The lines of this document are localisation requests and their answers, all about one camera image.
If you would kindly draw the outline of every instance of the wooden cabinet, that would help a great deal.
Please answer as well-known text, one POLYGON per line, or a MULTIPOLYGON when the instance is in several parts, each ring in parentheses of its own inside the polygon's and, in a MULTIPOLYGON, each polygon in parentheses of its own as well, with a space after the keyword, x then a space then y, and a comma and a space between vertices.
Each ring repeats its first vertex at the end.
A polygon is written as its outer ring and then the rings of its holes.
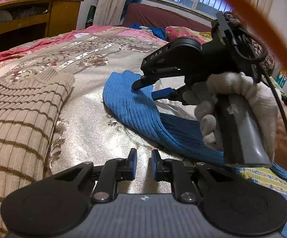
POLYGON ((45 13, 0 23, 0 52, 37 39, 76 29, 83 0, 16 0, 0 4, 0 10, 14 12, 32 7, 45 13))

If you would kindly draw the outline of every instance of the gray gripper base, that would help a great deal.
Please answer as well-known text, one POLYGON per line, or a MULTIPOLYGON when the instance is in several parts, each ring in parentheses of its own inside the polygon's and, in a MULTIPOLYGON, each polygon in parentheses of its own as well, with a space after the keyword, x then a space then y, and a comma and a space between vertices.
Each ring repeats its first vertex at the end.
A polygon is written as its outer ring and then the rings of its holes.
MULTIPOLYGON (((9 238, 19 238, 10 234, 9 238)), ((119 194, 95 205, 75 229, 57 238, 232 238, 213 227, 197 206, 172 194, 119 194)), ((281 238, 279 233, 264 236, 281 238)))

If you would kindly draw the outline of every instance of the green object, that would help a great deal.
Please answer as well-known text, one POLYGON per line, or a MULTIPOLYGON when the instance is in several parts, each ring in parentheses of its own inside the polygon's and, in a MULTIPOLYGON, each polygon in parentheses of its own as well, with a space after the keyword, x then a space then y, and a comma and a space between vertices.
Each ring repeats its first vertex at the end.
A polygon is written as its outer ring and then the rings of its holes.
POLYGON ((96 6, 95 5, 90 6, 86 19, 86 24, 92 23, 94 21, 95 11, 96 6))

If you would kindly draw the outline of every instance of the pink pillow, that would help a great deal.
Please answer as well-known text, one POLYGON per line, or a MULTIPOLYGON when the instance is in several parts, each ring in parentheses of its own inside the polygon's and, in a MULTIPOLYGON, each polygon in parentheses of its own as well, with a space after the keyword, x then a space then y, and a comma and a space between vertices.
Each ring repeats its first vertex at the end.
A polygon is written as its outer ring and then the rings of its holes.
POLYGON ((186 27, 169 26, 166 27, 165 34, 167 35, 167 41, 169 42, 175 40, 178 37, 192 37, 199 41, 200 44, 204 44, 212 40, 210 32, 198 32, 186 27))

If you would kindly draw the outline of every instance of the gloved hand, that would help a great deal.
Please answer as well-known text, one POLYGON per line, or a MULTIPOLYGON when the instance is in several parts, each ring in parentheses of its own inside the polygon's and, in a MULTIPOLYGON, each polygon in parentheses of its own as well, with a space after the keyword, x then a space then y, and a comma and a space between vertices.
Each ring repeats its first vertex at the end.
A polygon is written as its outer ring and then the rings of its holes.
MULTIPOLYGON (((213 94, 240 94, 248 100, 260 127, 264 149, 273 162, 279 109, 271 89, 262 82, 256 84, 244 73, 212 74, 206 84, 213 94)), ((184 93, 183 99, 190 105, 197 105, 199 99, 195 94, 198 94, 197 85, 192 86, 192 91, 184 93)), ((203 101, 196 107, 194 113, 200 122, 204 144, 211 149, 218 150, 221 148, 217 147, 213 132, 216 129, 214 110, 213 101, 203 101)))

